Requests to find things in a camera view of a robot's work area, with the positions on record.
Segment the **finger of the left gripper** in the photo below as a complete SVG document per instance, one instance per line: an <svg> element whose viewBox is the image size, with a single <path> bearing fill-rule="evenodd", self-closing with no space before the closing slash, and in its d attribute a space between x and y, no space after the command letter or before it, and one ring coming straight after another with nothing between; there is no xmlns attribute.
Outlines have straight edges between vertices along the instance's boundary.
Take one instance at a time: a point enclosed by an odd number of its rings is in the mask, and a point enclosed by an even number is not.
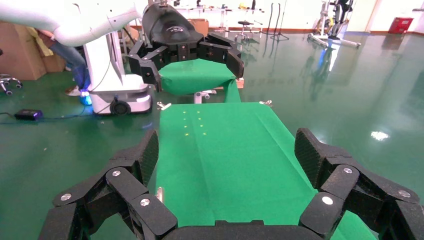
<svg viewBox="0 0 424 240"><path fill-rule="evenodd" d="M128 54L131 73L142 77L145 84L153 85L157 92L163 90L159 70L169 64L169 48L153 47L143 40L137 41Z"/></svg>
<svg viewBox="0 0 424 240"><path fill-rule="evenodd" d="M198 58L226 65L236 78L244 76L245 64L235 41L209 33L198 43Z"/></svg>

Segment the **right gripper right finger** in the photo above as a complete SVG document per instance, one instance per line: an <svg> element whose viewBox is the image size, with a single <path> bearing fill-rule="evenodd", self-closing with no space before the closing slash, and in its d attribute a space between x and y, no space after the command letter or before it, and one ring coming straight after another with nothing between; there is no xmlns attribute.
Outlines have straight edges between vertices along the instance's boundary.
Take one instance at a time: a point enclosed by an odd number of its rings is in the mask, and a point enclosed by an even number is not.
<svg viewBox="0 0 424 240"><path fill-rule="evenodd" d="M294 154L312 187L342 202L336 212L356 214L381 240L422 240L424 207L411 189L366 169L341 147L308 129L295 135Z"/></svg>

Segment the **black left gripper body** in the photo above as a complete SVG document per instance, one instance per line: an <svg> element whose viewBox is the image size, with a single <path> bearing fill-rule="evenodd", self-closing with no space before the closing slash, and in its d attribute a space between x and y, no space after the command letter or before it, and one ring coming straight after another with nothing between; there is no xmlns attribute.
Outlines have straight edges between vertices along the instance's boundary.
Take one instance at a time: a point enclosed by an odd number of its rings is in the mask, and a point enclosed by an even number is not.
<svg viewBox="0 0 424 240"><path fill-rule="evenodd" d="M154 49L165 47L171 63L198 59L204 35L171 5L154 3L143 12L142 27Z"/></svg>

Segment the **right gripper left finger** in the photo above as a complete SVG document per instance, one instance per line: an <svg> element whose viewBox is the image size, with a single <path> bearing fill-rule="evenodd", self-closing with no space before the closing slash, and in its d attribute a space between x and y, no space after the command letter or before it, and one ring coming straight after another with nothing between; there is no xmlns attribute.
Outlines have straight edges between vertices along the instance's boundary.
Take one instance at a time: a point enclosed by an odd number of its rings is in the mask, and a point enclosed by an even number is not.
<svg viewBox="0 0 424 240"><path fill-rule="evenodd" d="M152 129L139 144L117 151L100 172L59 193L39 239L88 240L113 215L138 240L163 239L178 222L148 189L158 158L159 138Z"/></svg>

